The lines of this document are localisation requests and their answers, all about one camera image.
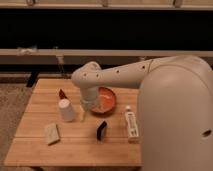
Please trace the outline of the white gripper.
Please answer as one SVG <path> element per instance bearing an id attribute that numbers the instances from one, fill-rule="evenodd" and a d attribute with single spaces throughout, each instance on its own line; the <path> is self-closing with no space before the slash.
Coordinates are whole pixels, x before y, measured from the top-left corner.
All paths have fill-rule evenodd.
<path id="1" fill-rule="evenodd" d="M 97 87 L 81 89 L 80 94 L 80 102 L 85 111 L 89 111 L 99 105 L 99 93 Z M 84 122 L 85 120 L 85 111 L 82 111 L 81 113 L 81 122 Z"/>

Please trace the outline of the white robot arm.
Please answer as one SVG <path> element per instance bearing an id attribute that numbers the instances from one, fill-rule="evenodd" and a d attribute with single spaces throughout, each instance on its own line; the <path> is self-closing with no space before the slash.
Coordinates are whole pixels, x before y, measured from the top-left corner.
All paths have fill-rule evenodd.
<path id="1" fill-rule="evenodd" d="M 200 57 L 155 58 L 73 72 L 81 103 L 99 103 L 100 86 L 138 91 L 142 171 L 213 171 L 213 69 Z"/>

